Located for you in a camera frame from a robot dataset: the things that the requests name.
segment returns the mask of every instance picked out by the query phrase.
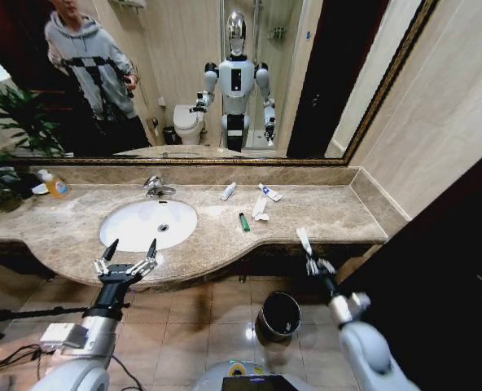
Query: drain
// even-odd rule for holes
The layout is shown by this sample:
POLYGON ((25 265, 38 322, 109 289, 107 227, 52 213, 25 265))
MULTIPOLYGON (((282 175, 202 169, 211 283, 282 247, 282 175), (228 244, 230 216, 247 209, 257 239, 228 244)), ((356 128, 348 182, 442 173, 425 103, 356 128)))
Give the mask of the drain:
POLYGON ((160 224, 158 226, 158 232, 166 232, 169 230, 169 224, 160 224))

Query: mirror frame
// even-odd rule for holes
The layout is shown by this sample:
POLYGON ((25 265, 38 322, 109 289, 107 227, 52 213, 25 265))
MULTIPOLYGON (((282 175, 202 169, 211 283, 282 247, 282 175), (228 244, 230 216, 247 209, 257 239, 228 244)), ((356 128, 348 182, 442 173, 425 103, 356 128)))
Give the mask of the mirror frame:
POLYGON ((73 157, 73 158, 13 158, 11 163, 19 166, 29 165, 282 165, 282 166, 345 166, 349 165, 362 139, 379 112, 383 101, 392 88, 414 44, 425 27, 439 0, 422 0, 405 31, 395 55, 384 73, 352 139, 341 158, 288 159, 288 158, 128 158, 128 157, 73 157))

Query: person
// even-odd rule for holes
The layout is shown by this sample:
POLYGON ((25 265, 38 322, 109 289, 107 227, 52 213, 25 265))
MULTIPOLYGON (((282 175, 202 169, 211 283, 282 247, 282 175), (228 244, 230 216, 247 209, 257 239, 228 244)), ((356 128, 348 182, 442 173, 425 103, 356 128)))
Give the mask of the person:
POLYGON ((98 132, 87 136, 95 156, 149 147, 132 93, 138 76, 111 35, 88 15, 77 0, 50 0, 56 11, 44 28, 48 58, 76 79, 89 103, 98 132))

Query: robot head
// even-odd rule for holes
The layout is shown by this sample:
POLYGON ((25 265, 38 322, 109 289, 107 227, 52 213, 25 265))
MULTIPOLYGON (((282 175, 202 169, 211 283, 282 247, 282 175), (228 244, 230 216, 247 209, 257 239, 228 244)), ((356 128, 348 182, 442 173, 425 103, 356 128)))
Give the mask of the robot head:
POLYGON ((230 53, 234 57, 243 55, 244 40, 247 37, 247 25, 244 23, 243 14, 233 11, 228 17, 227 26, 230 53))

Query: trash can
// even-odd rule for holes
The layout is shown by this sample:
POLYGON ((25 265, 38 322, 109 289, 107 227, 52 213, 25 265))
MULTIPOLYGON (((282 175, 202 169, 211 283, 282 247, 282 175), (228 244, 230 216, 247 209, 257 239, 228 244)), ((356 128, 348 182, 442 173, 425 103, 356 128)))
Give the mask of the trash can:
POLYGON ((257 315, 257 322, 263 335, 269 340, 286 340, 300 326, 300 307, 297 301, 285 292, 270 293, 257 315))
POLYGON ((163 128, 163 138, 165 139, 165 144, 167 145, 177 145, 182 143, 182 140, 177 135, 173 126, 163 128))

